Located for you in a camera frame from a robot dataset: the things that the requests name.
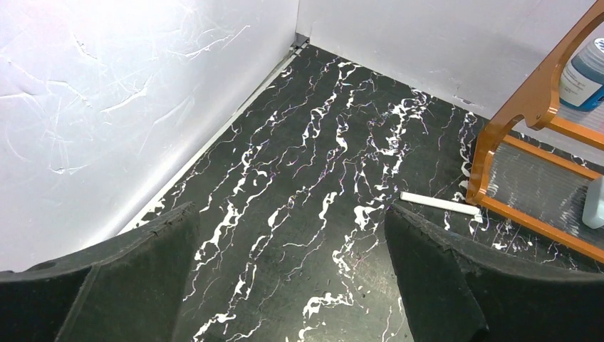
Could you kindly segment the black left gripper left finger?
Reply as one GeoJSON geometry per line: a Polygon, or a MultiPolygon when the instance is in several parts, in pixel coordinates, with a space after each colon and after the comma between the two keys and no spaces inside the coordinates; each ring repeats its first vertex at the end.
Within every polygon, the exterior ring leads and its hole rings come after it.
{"type": "Polygon", "coordinates": [[[188,202],[25,271],[1,273],[3,341],[171,341],[200,238],[188,202]]]}

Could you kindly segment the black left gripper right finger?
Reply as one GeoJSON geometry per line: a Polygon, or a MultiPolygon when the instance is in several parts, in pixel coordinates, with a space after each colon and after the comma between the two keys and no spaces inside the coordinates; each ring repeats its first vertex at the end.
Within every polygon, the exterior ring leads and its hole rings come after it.
{"type": "Polygon", "coordinates": [[[601,341],[603,275],[539,264],[397,204],[385,238],[416,341],[601,341]]]}

